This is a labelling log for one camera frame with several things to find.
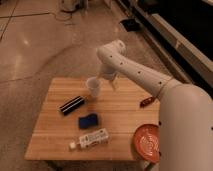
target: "blue object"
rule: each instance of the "blue object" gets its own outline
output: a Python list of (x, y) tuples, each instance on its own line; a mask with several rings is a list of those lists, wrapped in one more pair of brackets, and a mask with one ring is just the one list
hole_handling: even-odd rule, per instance
[(78, 125), (80, 129), (87, 129), (91, 126), (98, 125), (98, 116), (96, 113), (91, 113), (85, 117), (78, 119)]

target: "red plate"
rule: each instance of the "red plate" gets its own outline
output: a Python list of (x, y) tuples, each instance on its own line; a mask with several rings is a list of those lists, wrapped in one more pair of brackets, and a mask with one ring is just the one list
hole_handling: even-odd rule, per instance
[(134, 134), (133, 142), (136, 151), (149, 162), (159, 162), (158, 126), (145, 124), (140, 126)]

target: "table top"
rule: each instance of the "table top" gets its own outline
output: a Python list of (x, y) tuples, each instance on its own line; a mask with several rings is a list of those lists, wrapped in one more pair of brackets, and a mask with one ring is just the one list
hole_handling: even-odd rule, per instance
[[(115, 81), (116, 89), (101, 79), (101, 92), (90, 98), (86, 78), (54, 78), (49, 87), (34, 128), (25, 159), (27, 160), (137, 160), (132, 148), (135, 130), (142, 124), (158, 123), (159, 102), (140, 108), (140, 101), (149, 97), (145, 90), (126, 78)], [(67, 116), (59, 107), (70, 99), (82, 96), (86, 103)], [(78, 118), (95, 112), (99, 126), (81, 130)], [(109, 142), (85, 150), (69, 150), (69, 143), (94, 130), (106, 128)]]

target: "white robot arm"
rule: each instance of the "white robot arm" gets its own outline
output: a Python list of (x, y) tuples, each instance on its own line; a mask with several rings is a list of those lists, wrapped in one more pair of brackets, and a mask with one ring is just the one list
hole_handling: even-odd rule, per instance
[(98, 48), (100, 76), (113, 80), (119, 71), (160, 100), (160, 171), (212, 171), (211, 97), (197, 86), (125, 58), (125, 50), (120, 40)]

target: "white cup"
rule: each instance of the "white cup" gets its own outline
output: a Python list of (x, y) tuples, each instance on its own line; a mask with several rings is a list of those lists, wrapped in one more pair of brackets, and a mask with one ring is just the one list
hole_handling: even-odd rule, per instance
[(90, 77), (86, 81), (86, 87), (93, 98), (98, 97), (100, 93), (100, 81), (96, 77)]

